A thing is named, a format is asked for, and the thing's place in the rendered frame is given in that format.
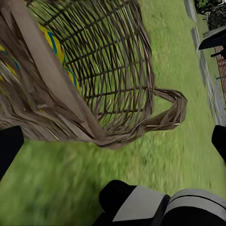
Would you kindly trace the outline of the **easter egg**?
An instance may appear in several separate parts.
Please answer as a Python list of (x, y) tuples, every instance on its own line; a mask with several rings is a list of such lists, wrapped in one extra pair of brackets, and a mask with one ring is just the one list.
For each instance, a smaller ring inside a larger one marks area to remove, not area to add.
[(40, 24), (39, 24), (39, 28), (45, 35), (46, 39), (48, 40), (49, 44), (51, 45), (52, 49), (56, 53), (56, 55), (59, 58), (62, 65), (66, 66), (65, 65), (66, 56), (65, 56), (64, 50), (63, 50), (61, 44), (59, 43), (58, 39), (55, 37), (55, 35), (52, 33), (52, 31), (49, 28), (43, 27)]
[[(5, 54), (5, 50), (4, 50), (4, 48), (2, 46), (0, 46), (0, 50), (2, 50), (3, 53)], [(8, 64), (6, 64), (6, 66), (14, 75), (16, 74), (15, 71)]]
[(81, 93), (81, 87), (80, 87), (80, 84), (78, 82), (77, 76), (73, 74), (73, 72), (71, 71), (70, 68), (67, 68), (66, 66), (63, 66), (63, 67), (65, 68), (68, 76), (70, 77), (70, 79), (72, 80), (72, 82), (74, 83), (74, 85), (77, 87), (77, 89)]

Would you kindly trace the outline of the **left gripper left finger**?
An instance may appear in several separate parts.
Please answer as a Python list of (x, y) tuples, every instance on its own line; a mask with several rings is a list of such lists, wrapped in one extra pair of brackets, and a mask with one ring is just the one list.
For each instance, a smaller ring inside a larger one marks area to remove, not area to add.
[(0, 130), (0, 181), (23, 144), (23, 132), (19, 125)]

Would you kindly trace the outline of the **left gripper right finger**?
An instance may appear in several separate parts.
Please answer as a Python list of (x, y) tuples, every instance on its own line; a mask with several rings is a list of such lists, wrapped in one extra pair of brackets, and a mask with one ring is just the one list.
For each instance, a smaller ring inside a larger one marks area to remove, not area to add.
[(211, 141), (226, 163), (226, 127), (216, 125)]

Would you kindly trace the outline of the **wicker basket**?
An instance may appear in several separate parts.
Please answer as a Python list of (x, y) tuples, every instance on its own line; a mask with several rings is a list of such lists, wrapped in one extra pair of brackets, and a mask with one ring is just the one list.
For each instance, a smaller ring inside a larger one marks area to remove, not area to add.
[[(26, 140), (92, 142), (99, 148), (117, 150), (141, 138), (144, 133), (175, 129), (184, 121), (188, 102), (184, 95), (177, 90), (155, 87), (156, 76), (152, 67), (150, 35), (142, 21), (138, 0), (120, 0), (121, 3), (119, 0), (43, 0), (55, 9), (53, 12), (56, 15), (46, 11), (51, 18), (45, 21), (36, 14), (45, 22), (39, 24), (43, 27), (48, 26), (58, 39), (66, 56), (66, 67), (78, 76), (81, 93), (32, 16), (34, 12), (31, 12), (28, 6), (33, 1), (0, 0), (0, 46), (5, 50), (5, 54), (0, 50), (0, 130), (19, 125)], [(88, 7), (93, 9), (98, 19)], [(85, 10), (94, 19), (93, 22)], [(60, 21), (61, 15), (74, 33)], [(103, 22), (105, 17), (111, 24), (116, 41), (113, 40), (111, 30), (109, 32)], [(58, 27), (66, 38), (62, 36)], [(96, 33), (102, 40), (102, 47)], [(79, 44), (74, 35), (77, 36)], [(139, 38), (143, 45), (144, 59)], [(75, 47), (79, 57), (67, 44), (67, 40)], [(124, 65), (120, 62), (116, 43)], [(86, 44), (91, 52), (87, 51)], [(135, 60), (132, 44), (135, 45), (138, 61)], [(86, 54), (83, 53), (82, 45)], [(111, 70), (108, 69), (102, 49), (105, 49)], [(97, 74), (89, 55), (92, 55), (96, 63)], [(146, 65), (146, 76), (143, 62)], [(15, 75), (6, 64), (15, 71)], [(133, 78), (133, 88), (130, 86), (128, 66)], [(121, 73), (124, 67), (124, 89), (121, 89)], [(115, 70), (119, 80), (118, 89)], [(109, 72), (113, 74), (115, 92), (103, 94), (104, 83), (107, 80), (105, 74), (108, 73), (110, 79)], [(94, 78), (97, 76), (102, 77), (100, 95), (95, 94)], [(126, 77), (129, 88), (126, 88)], [(136, 97), (137, 89), (139, 93)], [(125, 100), (126, 92), (129, 92), (129, 95)], [(112, 97), (109, 104), (106, 98), (107, 95), (113, 94), (117, 97), (117, 102), (114, 101), (113, 111), (110, 112)], [(141, 109), (145, 94), (145, 106)], [(149, 119), (154, 111), (154, 96), (166, 99), (173, 105)], [(102, 99), (105, 101), (103, 113), (100, 112)], [(120, 110), (124, 100), (124, 107)], [(114, 120), (101, 127), (99, 122), (108, 114), (115, 114)], [(133, 127), (129, 128), (134, 119)]]

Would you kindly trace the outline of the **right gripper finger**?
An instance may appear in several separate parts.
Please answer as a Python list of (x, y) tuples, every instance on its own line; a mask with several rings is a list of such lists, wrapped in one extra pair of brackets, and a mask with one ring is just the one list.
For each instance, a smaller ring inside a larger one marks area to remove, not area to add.
[(202, 43), (200, 43), (199, 50), (205, 49), (205, 48), (213, 48), (213, 47), (222, 47), (226, 45), (226, 29), (223, 31), (220, 31), (206, 40), (204, 40)]

